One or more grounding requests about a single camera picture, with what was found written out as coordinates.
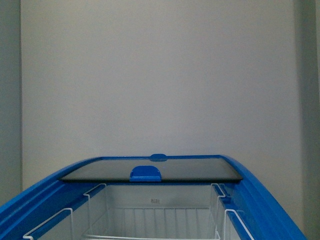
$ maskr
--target white wire basket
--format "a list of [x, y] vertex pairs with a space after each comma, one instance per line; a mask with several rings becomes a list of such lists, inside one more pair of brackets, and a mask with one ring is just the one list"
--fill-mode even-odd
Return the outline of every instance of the white wire basket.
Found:
[[[91, 192], [104, 186], [93, 197]], [[73, 211], [64, 208], [27, 232], [32, 233], [63, 211], [69, 216], [42, 235], [40, 240], [240, 240], [227, 212], [226, 197], [212, 185], [97, 185], [85, 192], [88, 201]]]

